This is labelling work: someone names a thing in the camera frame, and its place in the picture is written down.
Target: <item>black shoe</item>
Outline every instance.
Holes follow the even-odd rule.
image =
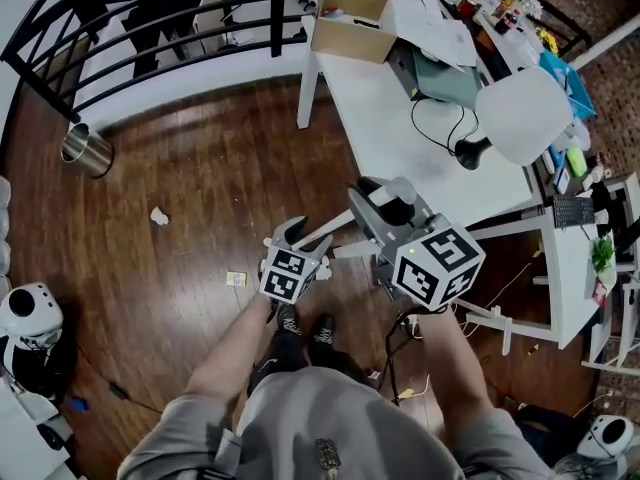
[[[291,304],[282,304],[276,312],[276,322],[278,329],[281,331],[289,331],[300,336],[300,328],[298,327],[298,315],[295,306]]]
[[[336,332],[336,321],[328,313],[322,313],[311,328],[311,339],[317,343],[333,345],[333,334]]]

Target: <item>white cord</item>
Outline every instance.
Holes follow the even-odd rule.
[[[529,267],[531,266],[531,262],[527,263],[524,268],[518,272],[518,274],[516,275],[516,277],[514,277],[511,281],[509,281],[506,285],[504,285],[502,287],[502,289],[498,292],[498,295],[496,295],[493,299],[491,299],[491,302],[489,302],[489,304],[487,304],[484,309],[489,309],[491,307],[491,304],[493,304],[498,297],[500,297],[500,295],[502,295],[502,293],[509,288],[509,286],[511,286],[513,283],[516,282],[516,280],[524,273],[525,270],[527,270]],[[467,325],[469,324],[469,322],[466,322],[464,324],[464,327],[462,328],[462,332],[464,334],[464,331],[467,330]],[[469,334],[465,334],[464,337],[468,338],[469,336],[471,336],[474,332],[476,332],[478,330],[478,328],[480,327],[480,324],[476,324],[476,326],[473,328],[473,330],[469,333]]]
[[[469,333],[469,334],[465,334],[464,337],[468,338],[469,336],[471,336],[474,332],[476,332],[478,330],[478,328],[480,327],[480,324],[476,324],[475,328]]]
[[[600,396],[595,397],[593,400],[591,400],[591,402],[589,402],[588,404],[586,404],[582,409],[580,409],[577,413],[575,413],[575,414],[573,415],[573,417],[574,417],[574,418],[577,418],[577,417],[578,417],[578,415],[579,415],[582,411],[584,411],[587,407],[589,407],[591,404],[593,404],[593,403],[597,402],[597,401],[598,401],[598,400],[600,400],[601,398],[604,398],[605,396],[611,396],[611,395],[610,395],[610,393],[609,393],[609,391],[607,391],[606,393],[603,393],[603,394],[602,394],[602,395],[600,395]]]
[[[424,395],[428,390],[429,390],[429,375],[427,375],[427,385],[424,387],[424,389],[422,390],[421,393],[414,393],[413,395],[409,395],[409,396],[405,396],[404,398],[401,398],[400,400],[406,400],[407,398],[413,398],[414,396],[422,396]]]
[[[507,288],[509,288],[509,286],[511,286],[513,283],[515,283],[515,282],[516,282],[516,279],[518,279],[518,278],[519,278],[519,277],[524,273],[524,271],[525,271],[525,270],[527,270],[530,266],[531,266],[531,262],[527,263],[527,264],[524,266],[524,268],[523,268],[520,272],[518,272],[518,275],[516,275],[516,277],[514,277],[511,281],[509,281],[509,283],[508,283],[508,284],[506,284],[506,285],[502,288],[502,290],[500,290],[500,291],[498,292],[498,295],[496,295],[493,299],[491,299],[491,302],[489,302],[489,304],[487,304],[484,308],[485,308],[485,309],[489,309],[489,308],[491,307],[491,304],[493,304],[493,303],[497,300],[497,298],[498,298],[498,297],[500,297],[500,295],[502,295],[502,292],[504,292]]]

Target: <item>crumpled paper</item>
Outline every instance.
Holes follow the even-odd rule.
[[[158,226],[165,226],[169,224],[169,217],[162,213],[162,210],[157,206],[151,210],[151,220]]]

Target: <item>yellow object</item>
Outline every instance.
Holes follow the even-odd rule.
[[[227,272],[227,286],[247,286],[246,272]]]
[[[556,43],[556,38],[553,37],[548,30],[544,28],[536,28],[536,34],[542,41],[542,44],[545,47],[548,47],[548,50],[551,53],[553,53],[554,55],[558,55],[558,45]]]
[[[407,388],[405,389],[402,393],[400,393],[398,395],[398,398],[400,400],[404,400],[405,398],[409,398],[411,395],[413,395],[415,393],[415,391],[411,388]]]

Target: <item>white paper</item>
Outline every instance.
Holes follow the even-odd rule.
[[[457,25],[444,22],[438,0],[388,0],[380,28],[416,45],[427,56],[463,71],[458,65],[457,41],[454,44],[452,33]]]
[[[478,52],[467,26],[460,20],[443,20],[442,25],[448,30],[451,50],[457,58],[456,63],[460,66],[476,66]]]
[[[169,224],[169,217],[157,206],[151,211],[151,220],[158,226],[165,226]]]

